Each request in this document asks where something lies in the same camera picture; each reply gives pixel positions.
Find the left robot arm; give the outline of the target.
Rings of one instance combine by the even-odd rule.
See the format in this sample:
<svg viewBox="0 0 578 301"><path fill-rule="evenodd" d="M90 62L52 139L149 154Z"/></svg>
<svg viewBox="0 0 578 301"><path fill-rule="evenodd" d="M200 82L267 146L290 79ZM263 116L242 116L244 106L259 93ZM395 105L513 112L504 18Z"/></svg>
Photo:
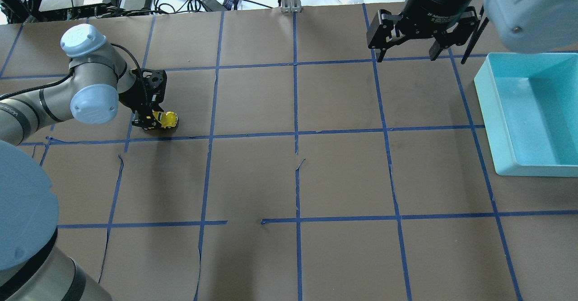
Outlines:
<svg viewBox="0 0 578 301"><path fill-rule="evenodd" d="M114 297L58 247L59 202L52 182L35 159L20 149L43 128L76 120L89 125L113 120L120 105L133 126L171 130L174 112L160 104L167 73L134 68L95 26L67 29L60 47L68 72L57 81L1 95L1 299L3 301L113 301Z"/></svg>

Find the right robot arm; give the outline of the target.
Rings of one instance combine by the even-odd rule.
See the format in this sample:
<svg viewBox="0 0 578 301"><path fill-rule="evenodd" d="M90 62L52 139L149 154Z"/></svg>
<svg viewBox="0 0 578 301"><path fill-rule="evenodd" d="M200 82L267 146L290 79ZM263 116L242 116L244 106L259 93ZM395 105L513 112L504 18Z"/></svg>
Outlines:
<svg viewBox="0 0 578 301"><path fill-rule="evenodd" d="M443 50L466 45L465 63L488 23L503 46L535 54L577 42L578 0L405 0L399 14L380 9L367 31L367 45L379 52L409 40L434 38L428 51L436 60Z"/></svg>

